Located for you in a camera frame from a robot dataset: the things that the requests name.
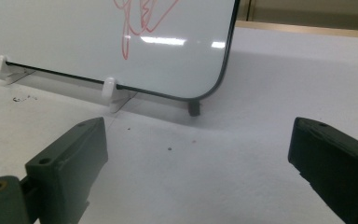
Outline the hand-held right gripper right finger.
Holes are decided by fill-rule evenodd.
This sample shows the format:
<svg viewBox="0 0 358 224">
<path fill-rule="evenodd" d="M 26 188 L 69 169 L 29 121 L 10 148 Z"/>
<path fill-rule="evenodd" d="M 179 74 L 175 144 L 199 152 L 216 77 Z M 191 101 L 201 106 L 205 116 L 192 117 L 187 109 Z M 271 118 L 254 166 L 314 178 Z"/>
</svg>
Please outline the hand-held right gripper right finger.
<svg viewBox="0 0 358 224">
<path fill-rule="evenodd" d="M 320 121 L 296 118 L 288 161 L 345 224 L 358 224 L 358 140 Z"/>
</svg>

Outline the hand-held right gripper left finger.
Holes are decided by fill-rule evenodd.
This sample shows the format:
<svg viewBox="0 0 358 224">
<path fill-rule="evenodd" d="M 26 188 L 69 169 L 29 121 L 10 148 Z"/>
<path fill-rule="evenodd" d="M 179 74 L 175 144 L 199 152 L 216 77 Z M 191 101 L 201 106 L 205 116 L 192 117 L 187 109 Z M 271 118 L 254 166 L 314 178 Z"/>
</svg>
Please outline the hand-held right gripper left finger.
<svg viewBox="0 0 358 224">
<path fill-rule="evenodd" d="M 77 224 L 90 190 L 108 162 L 104 119 L 82 121 L 25 164 L 21 181 L 31 220 Z"/>
</svg>

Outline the white whiteboard with black edge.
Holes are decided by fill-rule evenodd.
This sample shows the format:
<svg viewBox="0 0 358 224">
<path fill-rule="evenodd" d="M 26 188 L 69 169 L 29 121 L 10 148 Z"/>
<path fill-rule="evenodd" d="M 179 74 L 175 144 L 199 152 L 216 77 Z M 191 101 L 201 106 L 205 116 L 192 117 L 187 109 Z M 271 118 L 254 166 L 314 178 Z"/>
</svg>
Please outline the white whiteboard with black edge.
<svg viewBox="0 0 358 224">
<path fill-rule="evenodd" d="M 0 0 L 7 63 L 177 100 L 215 91 L 240 0 Z"/>
</svg>

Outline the black whiteboard foot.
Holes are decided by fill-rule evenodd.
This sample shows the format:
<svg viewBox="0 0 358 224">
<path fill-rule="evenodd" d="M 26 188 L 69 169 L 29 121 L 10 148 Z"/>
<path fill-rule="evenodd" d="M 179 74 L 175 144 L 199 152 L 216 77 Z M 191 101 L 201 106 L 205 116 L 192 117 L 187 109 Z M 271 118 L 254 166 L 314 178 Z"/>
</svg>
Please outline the black whiteboard foot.
<svg viewBox="0 0 358 224">
<path fill-rule="evenodd" d="M 188 114 L 191 117 L 197 117 L 200 115 L 200 102 L 191 101 L 187 104 Z"/>
</svg>

